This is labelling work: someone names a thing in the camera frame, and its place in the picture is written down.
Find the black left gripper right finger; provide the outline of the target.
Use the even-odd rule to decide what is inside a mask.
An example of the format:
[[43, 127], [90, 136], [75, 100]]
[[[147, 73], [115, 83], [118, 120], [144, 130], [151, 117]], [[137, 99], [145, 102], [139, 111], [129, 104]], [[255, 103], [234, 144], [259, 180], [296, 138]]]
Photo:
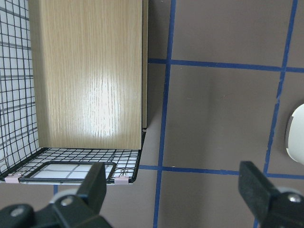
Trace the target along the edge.
[[276, 187], [251, 161], [239, 164], [238, 192], [260, 228], [302, 228], [304, 196]]

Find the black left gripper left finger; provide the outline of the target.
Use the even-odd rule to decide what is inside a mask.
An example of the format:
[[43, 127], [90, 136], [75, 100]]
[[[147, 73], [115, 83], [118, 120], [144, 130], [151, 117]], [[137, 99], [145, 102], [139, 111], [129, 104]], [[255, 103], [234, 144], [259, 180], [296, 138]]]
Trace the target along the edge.
[[39, 211], [29, 204], [0, 210], [2, 228], [110, 228], [100, 215], [106, 195], [105, 164], [93, 163], [75, 193], [57, 195]]

